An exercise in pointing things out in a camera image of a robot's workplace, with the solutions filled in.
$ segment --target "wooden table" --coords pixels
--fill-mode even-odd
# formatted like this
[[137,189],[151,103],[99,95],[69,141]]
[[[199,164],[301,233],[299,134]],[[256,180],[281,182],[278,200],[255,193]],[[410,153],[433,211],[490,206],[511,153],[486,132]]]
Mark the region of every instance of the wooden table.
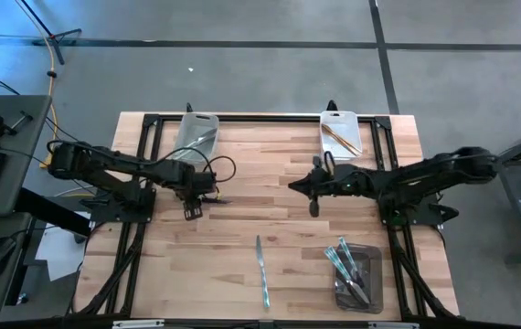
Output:
[[[136,154],[143,112],[121,113],[112,148]],[[421,159],[413,116],[391,116],[400,165]],[[170,152],[178,122],[167,122],[159,154]],[[364,148],[356,165],[376,168],[371,131],[360,127]],[[387,150],[382,133],[383,149]],[[238,164],[234,179],[219,184],[229,205],[205,206],[198,220],[184,220],[181,204],[159,188],[148,225],[134,295],[133,317],[281,320],[398,320],[397,291],[375,201],[363,197],[323,197],[321,216],[311,218],[305,196],[287,184],[307,175],[319,154],[315,123],[222,122],[216,155]],[[386,168],[390,168],[385,157]],[[231,173],[229,162],[214,163],[218,179]],[[83,264],[76,309],[85,306],[112,272],[121,224],[102,226],[92,236]],[[262,305],[261,275],[255,257],[259,234],[271,308]],[[334,268],[324,248],[348,243],[377,246],[383,254],[384,310],[345,312],[335,306]],[[448,310],[457,313],[450,269],[437,232],[413,227],[420,273]],[[412,284],[405,280],[411,310]],[[120,308],[125,284],[119,290]]]

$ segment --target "chopsticks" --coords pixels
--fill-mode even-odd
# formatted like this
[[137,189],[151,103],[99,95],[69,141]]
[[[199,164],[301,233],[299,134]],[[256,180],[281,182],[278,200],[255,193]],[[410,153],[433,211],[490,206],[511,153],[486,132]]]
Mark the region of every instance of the chopsticks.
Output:
[[332,138],[334,138],[340,145],[344,146],[346,150],[348,150],[354,156],[359,156],[362,154],[360,150],[358,150],[354,145],[352,145],[349,141],[345,140],[342,136],[334,133],[332,128],[325,123],[322,123],[322,131],[327,133]]

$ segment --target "gray floor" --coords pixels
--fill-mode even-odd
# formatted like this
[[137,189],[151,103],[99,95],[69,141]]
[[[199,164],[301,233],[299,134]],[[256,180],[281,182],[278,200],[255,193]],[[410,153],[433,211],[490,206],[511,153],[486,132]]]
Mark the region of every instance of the gray floor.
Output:
[[[30,3],[55,32],[82,27],[91,38],[375,40],[367,0]],[[521,43],[521,0],[378,4],[388,42]],[[12,0],[0,0],[0,34],[36,30]],[[342,110],[388,113],[375,50],[64,48],[64,54],[68,63],[58,68],[55,91],[59,123],[94,144],[110,144],[120,111],[177,111],[187,101],[197,111],[319,112],[335,99]],[[389,61],[400,113],[416,116],[427,156],[463,145],[499,153],[521,137],[521,52],[390,51]],[[22,93],[47,92],[47,69],[45,48],[0,46],[0,79]],[[44,157],[44,148],[36,155]],[[55,184],[36,164],[26,184],[45,195],[74,187]],[[444,204],[461,211],[445,237],[462,315],[521,324],[521,266],[503,263],[521,249],[521,233],[500,182],[445,195]],[[63,313],[69,290],[62,287],[73,278],[47,283],[37,275],[30,304],[6,311],[5,319]]]

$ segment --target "knife handle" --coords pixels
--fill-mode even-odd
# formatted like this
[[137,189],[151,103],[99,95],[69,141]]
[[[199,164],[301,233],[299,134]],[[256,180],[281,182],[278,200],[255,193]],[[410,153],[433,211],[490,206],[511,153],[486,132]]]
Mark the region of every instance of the knife handle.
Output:
[[267,273],[264,270],[264,267],[260,268],[261,277],[262,277],[262,301],[264,302],[264,307],[269,308],[271,306],[271,301],[269,301],[269,288],[267,286]]
[[346,240],[344,239],[344,237],[340,237],[338,239],[338,241],[340,241],[340,246],[342,246],[342,249],[344,250],[346,257],[348,258],[348,261],[350,261],[352,270],[354,270],[356,275],[358,275],[358,267],[356,266],[356,263],[354,262],[354,259],[352,258],[352,254],[350,253],[350,249],[348,248],[348,245],[346,244]]
[[334,247],[327,247],[327,249],[325,249],[325,256],[334,264],[337,270],[342,273],[346,281],[352,281],[350,273],[348,273],[346,267],[344,267],[344,263],[342,263],[340,258],[337,256],[337,253],[335,253]]

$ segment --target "clear plastic container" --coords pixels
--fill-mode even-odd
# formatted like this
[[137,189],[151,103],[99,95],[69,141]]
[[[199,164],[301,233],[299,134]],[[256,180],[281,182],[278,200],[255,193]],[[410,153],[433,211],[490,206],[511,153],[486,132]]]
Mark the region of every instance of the clear plastic container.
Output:
[[353,281],[358,283],[370,303],[357,301],[345,285],[342,273],[335,269],[335,302],[343,310],[356,311],[363,313],[381,313],[384,308],[382,298],[382,253],[377,247],[357,245],[348,243],[350,255],[358,268],[358,272],[351,271],[352,265],[348,260],[342,246],[338,246],[335,252],[340,258]]
[[[327,124],[334,133],[351,143],[359,151],[358,155],[352,154],[342,146],[334,137],[324,133],[322,124]],[[322,141],[322,154],[326,151],[332,153],[334,160],[354,160],[362,155],[362,141],[358,130],[358,119],[351,111],[323,111],[320,115],[320,136]]]
[[[207,138],[203,143],[198,139],[206,136],[212,130],[216,130],[211,138]],[[175,140],[174,150],[181,147],[193,147],[210,159],[216,151],[218,144],[219,119],[216,115],[202,113],[186,113],[179,124],[179,133]],[[173,154],[172,159],[185,161],[192,165],[202,165],[206,162],[197,152],[185,150]]]

